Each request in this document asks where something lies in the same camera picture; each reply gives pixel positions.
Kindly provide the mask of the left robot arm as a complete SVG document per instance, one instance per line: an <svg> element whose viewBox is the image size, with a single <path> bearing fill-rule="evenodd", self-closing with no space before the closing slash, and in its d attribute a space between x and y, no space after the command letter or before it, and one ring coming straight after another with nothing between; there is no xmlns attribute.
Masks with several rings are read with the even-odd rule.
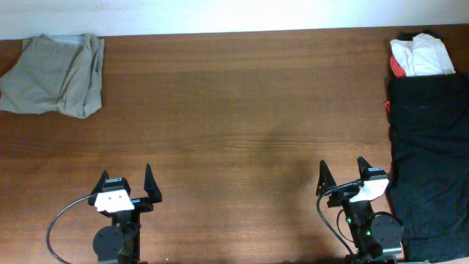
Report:
<svg viewBox="0 0 469 264"><path fill-rule="evenodd" d="M155 182L151 166L144 174L145 197L131 198L126 178L110 178L103 172L92 189L88 204L98 213L110 218L111 224L97 231L92 248L99 264L139 264L141 214L154 210L154 204L163 200Z"/></svg>

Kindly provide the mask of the light blue folded garment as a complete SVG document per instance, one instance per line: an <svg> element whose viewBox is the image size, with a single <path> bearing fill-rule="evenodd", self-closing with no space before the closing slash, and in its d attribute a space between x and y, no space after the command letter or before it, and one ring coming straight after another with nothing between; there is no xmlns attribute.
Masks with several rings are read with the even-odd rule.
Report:
<svg viewBox="0 0 469 264"><path fill-rule="evenodd" d="M51 35L48 39L67 45L83 45L84 37L82 35Z"/></svg>

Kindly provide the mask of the red mesh garment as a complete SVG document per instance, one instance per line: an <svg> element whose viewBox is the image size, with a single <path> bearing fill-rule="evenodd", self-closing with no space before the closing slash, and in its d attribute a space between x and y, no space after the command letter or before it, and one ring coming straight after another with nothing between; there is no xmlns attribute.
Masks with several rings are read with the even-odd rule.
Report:
<svg viewBox="0 0 469 264"><path fill-rule="evenodd" d="M397 62L394 55L391 55L390 67L391 67L391 71L392 71L392 73L394 74L395 77L403 78L403 77L407 76L405 70ZM384 106L385 106L385 109L387 110L387 112L390 113L391 112L391 102L389 100L387 100L386 102L384 102Z"/></svg>

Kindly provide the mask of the folded khaki trousers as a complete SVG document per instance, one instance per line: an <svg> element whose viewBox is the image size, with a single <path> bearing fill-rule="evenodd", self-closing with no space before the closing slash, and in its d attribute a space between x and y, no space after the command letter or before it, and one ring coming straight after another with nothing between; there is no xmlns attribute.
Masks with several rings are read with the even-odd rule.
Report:
<svg viewBox="0 0 469 264"><path fill-rule="evenodd" d="M44 34L24 39L18 61L1 77L1 110L84 119L101 109L105 40L82 36L83 45L57 43Z"/></svg>

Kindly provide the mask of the white shirt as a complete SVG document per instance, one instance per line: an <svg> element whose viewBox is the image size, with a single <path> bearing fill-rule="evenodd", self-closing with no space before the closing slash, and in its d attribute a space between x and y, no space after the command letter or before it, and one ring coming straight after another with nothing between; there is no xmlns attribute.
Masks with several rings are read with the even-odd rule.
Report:
<svg viewBox="0 0 469 264"><path fill-rule="evenodd" d="M391 40L391 55L405 70L406 77L456 73L443 41L419 34L412 41Z"/></svg>

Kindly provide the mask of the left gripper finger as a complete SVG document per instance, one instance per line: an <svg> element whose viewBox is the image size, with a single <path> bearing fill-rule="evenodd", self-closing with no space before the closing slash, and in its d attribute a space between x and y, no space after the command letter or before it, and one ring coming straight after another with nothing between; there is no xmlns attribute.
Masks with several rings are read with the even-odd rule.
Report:
<svg viewBox="0 0 469 264"><path fill-rule="evenodd" d="M107 171L104 170L102 175L100 176L100 179L98 180L97 184L92 189L92 192L90 194L93 195L100 193L103 190L104 184L106 183L107 179L109 179L109 176Z"/></svg>
<svg viewBox="0 0 469 264"><path fill-rule="evenodd" d="M146 191L151 203L162 202L162 193L154 179L151 166L146 165L144 176L144 190Z"/></svg>

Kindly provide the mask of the black shorts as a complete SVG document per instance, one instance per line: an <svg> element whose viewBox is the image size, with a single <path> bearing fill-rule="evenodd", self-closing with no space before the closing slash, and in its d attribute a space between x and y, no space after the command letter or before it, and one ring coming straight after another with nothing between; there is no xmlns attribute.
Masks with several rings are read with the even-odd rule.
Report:
<svg viewBox="0 0 469 264"><path fill-rule="evenodd" d="M468 76L389 83L394 181L388 191L409 261L468 256Z"/></svg>

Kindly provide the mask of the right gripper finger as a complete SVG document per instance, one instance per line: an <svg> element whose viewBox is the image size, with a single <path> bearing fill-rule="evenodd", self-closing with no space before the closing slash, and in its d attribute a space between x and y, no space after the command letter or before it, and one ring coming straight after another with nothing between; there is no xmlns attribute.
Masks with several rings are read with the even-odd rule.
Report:
<svg viewBox="0 0 469 264"><path fill-rule="evenodd" d="M357 162L358 162L358 169L360 173L360 179L368 180L370 177L369 169L372 168L372 166L368 163L368 161L363 156L358 157Z"/></svg>
<svg viewBox="0 0 469 264"><path fill-rule="evenodd" d="M320 174L317 184L316 195L321 196L332 188L336 187L336 181L333 179L325 160L320 161Z"/></svg>

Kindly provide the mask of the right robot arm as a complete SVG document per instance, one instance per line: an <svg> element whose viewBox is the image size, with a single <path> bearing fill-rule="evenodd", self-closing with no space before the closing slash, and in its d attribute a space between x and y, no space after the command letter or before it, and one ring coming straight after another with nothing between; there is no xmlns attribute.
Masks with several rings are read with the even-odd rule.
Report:
<svg viewBox="0 0 469 264"><path fill-rule="evenodd" d="M372 208L372 201L383 196L390 183L388 174L361 156L357 163L360 178L338 186L326 162L320 161L316 192L318 214L348 251L344 257L345 263L397 263L396 257L402 253L404 226L392 214L375 212ZM325 197L329 208L341 208L354 248L345 242L342 233L324 217L320 203Z"/></svg>

